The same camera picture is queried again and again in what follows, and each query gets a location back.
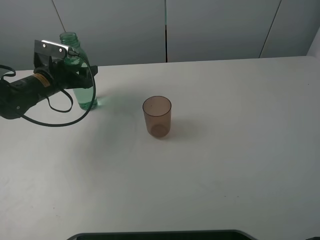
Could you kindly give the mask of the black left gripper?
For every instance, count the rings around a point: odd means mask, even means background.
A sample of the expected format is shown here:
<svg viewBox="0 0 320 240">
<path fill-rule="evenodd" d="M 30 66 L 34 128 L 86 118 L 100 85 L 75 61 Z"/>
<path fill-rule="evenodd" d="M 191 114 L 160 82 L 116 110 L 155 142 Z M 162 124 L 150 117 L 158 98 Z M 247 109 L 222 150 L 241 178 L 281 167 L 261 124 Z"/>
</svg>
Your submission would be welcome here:
<svg viewBox="0 0 320 240">
<path fill-rule="evenodd" d="M 68 65 L 63 59 L 53 60 L 51 56 L 40 53 L 33 55 L 34 74 L 41 74 L 54 87 L 62 89 L 86 89 L 98 73 L 97 65 Z"/>
</svg>

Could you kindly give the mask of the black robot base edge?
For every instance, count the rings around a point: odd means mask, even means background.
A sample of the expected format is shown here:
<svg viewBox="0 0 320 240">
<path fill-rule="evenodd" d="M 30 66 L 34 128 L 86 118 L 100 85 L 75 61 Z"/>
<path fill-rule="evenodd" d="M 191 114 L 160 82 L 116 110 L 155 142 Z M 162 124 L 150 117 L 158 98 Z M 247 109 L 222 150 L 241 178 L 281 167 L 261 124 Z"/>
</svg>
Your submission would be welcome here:
<svg viewBox="0 0 320 240">
<path fill-rule="evenodd" d="M 70 240 L 253 240 L 240 230 L 190 230 L 154 232 L 100 232 L 79 233 Z"/>
</svg>

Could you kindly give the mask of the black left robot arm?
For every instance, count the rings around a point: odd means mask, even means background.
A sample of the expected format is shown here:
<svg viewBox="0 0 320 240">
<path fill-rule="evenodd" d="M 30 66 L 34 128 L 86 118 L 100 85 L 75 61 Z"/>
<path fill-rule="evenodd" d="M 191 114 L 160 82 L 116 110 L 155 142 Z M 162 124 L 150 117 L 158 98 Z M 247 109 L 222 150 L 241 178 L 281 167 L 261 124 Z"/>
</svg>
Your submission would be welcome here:
<svg viewBox="0 0 320 240">
<path fill-rule="evenodd" d="M 32 75 L 13 82 L 4 79 L 15 75 L 13 72 L 0 78 L 0 116 L 8 120 L 20 118 L 31 107 L 59 92 L 70 98 L 66 89 L 93 86 L 88 67 L 67 65 L 63 59 L 39 53 L 34 54 Z"/>
</svg>

